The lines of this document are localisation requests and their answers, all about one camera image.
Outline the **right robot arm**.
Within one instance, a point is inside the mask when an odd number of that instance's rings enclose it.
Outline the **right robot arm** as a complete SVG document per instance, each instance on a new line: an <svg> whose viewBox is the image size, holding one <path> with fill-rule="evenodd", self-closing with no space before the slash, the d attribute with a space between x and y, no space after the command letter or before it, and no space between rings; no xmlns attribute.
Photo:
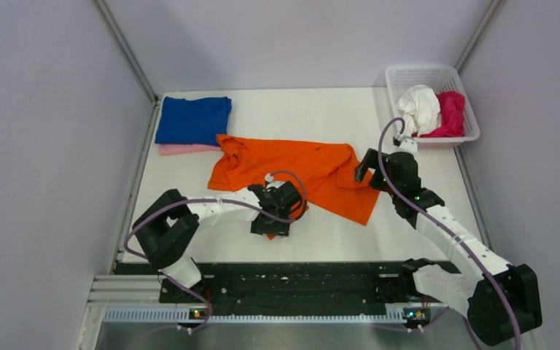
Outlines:
<svg viewBox="0 0 560 350"><path fill-rule="evenodd" d="M387 193L396 214L459 271L449 273L426 258L406 260L400 294L407 300L426 295L445 303L464 317L472 338L481 343L513 341L521 349L522 335L543 323L536 273L500 257L460 224L439 195L422 187L412 153L369 149L354 170L356 182L369 170L374 171L370 187Z"/></svg>

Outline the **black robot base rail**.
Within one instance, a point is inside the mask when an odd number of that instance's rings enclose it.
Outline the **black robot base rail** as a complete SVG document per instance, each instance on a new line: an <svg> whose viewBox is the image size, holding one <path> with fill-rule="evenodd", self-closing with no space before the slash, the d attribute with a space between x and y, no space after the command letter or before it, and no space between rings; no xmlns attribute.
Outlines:
<svg viewBox="0 0 560 350"><path fill-rule="evenodd" d="M116 275L155 276L161 305L182 324L366 323L426 327L450 314L433 297L404 289L402 262L200 263L185 292L147 264L119 262Z"/></svg>

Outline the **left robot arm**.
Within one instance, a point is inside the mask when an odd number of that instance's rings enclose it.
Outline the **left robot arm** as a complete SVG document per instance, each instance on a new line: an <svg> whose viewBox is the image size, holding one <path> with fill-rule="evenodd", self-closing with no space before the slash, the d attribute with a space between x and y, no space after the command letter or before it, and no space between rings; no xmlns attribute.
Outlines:
<svg viewBox="0 0 560 350"><path fill-rule="evenodd" d="M198 266L186 254L199 230L247 222L253 234L288 236L291 223L306 208L306 198L290 181L251 184L236 192L200 198L187 198L172 189L134 222L128 237L138 241L140 256L175 281L177 292L192 302L205 290Z"/></svg>

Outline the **orange t shirt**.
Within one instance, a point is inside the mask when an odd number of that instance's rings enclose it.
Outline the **orange t shirt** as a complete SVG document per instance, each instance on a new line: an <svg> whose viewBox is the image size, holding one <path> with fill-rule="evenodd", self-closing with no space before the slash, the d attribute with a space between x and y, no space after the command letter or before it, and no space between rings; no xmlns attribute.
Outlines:
<svg viewBox="0 0 560 350"><path fill-rule="evenodd" d="M247 139L218 135L223 156L213 167L210 190L237 191L251 184L263 183L274 171L280 181L298 177L305 185L307 201L344 219L366 225L376 206L379 191L368 185L372 174L362 182L355 180L360 164L349 144L312 141Z"/></svg>

